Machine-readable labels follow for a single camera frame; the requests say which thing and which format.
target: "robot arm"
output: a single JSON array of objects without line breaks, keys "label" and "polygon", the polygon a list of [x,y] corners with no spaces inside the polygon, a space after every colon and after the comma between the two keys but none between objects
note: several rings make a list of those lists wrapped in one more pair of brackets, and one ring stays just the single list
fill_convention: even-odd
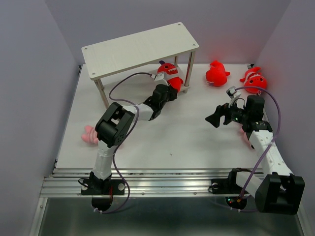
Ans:
[{"label": "robot arm", "polygon": [[177,98],[178,91],[168,84],[164,73],[155,76],[157,86],[152,96],[145,102],[134,106],[122,106],[112,103],[95,126],[98,151],[95,166],[89,179],[83,184],[88,188],[81,191],[83,195],[101,195],[108,193],[111,186],[111,167],[114,152],[126,138],[127,133],[139,111],[138,120],[153,120],[158,117],[168,101]]},{"label": "robot arm", "polygon": [[[261,157],[274,138],[270,124],[262,120],[264,99],[260,96],[250,95],[245,107],[241,109],[235,103],[241,95],[240,92],[232,87],[227,94],[230,96],[231,102],[217,106],[215,113],[206,120],[216,128],[219,127],[222,116],[225,116],[224,125],[231,121],[242,124],[242,129],[249,142],[256,150],[258,157]],[[305,186],[303,178],[292,173],[282,159],[275,143],[271,145],[260,164],[264,180],[252,176],[245,189],[255,198],[257,209],[260,212],[296,214]],[[240,193],[249,176],[249,172],[233,169],[227,179],[212,180],[212,192],[214,194]],[[227,203],[234,208],[243,209],[246,205],[242,203],[241,198],[236,198],[235,201],[230,200],[231,198]]]}]

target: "gray floor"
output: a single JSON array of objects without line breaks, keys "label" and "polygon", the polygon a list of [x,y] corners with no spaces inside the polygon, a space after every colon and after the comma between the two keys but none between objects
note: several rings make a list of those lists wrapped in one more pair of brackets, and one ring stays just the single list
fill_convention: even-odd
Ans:
[{"label": "gray floor", "polygon": [[[224,198],[138,198],[130,199],[120,212],[100,215],[93,212],[88,198],[49,199],[40,235],[302,235],[297,216],[238,213],[212,201],[224,204]],[[252,200],[247,208],[254,208]]]}]

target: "red plush toy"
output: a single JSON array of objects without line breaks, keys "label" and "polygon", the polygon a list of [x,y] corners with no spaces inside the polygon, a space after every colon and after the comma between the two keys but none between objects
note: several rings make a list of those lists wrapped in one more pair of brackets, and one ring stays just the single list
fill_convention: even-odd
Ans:
[{"label": "red plush toy", "polygon": [[161,66],[158,68],[157,73],[166,72],[167,82],[179,92],[184,81],[179,77],[177,67],[171,63],[165,63],[162,60],[159,61],[159,63]]},{"label": "red plush toy", "polygon": [[220,87],[227,82],[227,76],[230,74],[230,72],[225,71],[225,67],[221,62],[214,60],[210,63],[210,70],[206,73],[206,80],[210,85]]},{"label": "red plush toy", "polygon": [[[248,71],[245,72],[245,77],[240,79],[241,82],[244,82],[244,86],[257,86],[261,87],[263,89],[267,88],[267,81],[266,79],[261,75],[261,72],[258,72],[260,70],[260,67],[256,66]],[[247,92],[251,93],[258,93],[257,88],[246,88],[245,89]]]}]

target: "white tabletop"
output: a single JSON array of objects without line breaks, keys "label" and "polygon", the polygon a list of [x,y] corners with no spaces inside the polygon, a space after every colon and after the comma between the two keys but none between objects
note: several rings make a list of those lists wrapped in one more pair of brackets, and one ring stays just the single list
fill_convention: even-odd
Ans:
[{"label": "white tabletop", "polygon": [[[187,65],[179,66],[183,71],[187,68]],[[112,83],[131,73],[157,68],[156,64],[146,65],[110,76],[103,82]],[[208,68],[207,64],[195,64],[188,93],[180,93],[175,101],[167,103],[161,115],[155,120],[138,122],[133,133],[117,151],[116,160],[119,168],[252,168],[255,165],[256,153],[242,138],[239,124],[231,123],[214,128],[205,121],[205,117],[211,115],[217,105],[229,101],[225,91],[230,86],[242,85],[239,79],[244,76],[247,66],[225,65],[231,76],[227,84],[220,88],[205,83],[205,72]],[[106,94],[114,84],[105,85]],[[152,94],[154,88],[154,82],[149,76],[140,75],[120,85],[113,96],[140,103]],[[94,166],[97,146],[84,143],[80,136],[84,132],[84,126],[94,126],[104,111],[104,104],[98,90],[89,79],[84,65],[66,126],[57,168],[91,169]]]},{"label": "white tabletop", "polygon": [[96,80],[175,55],[199,45],[183,23],[127,35],[82,48],[89,77]]}]

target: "wall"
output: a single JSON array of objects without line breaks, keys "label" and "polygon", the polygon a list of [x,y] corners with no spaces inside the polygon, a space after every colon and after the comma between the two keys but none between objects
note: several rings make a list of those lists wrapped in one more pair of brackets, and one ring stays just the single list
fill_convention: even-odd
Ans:
[{"label": "wall", "polygon": [[[252,63],[290,0],[46,0],[79,64],[81,47],[183,22],[200,50],[196,62]],[[180,58],[181,62],[188,57]]]},{"label": "wall", "polygon": [[[293,0],[263,49],[257,65],[269,82],[282,112],[280,152],[292,171],[305,180],[303,202],[315,223],[314,123],[314,0]],[[266,109],[276,127],[277,112],[271,101]]]},{"label": "wall", "polygon": [[0,4],[0,232],[28,235],[78,66],[43,0]]}]

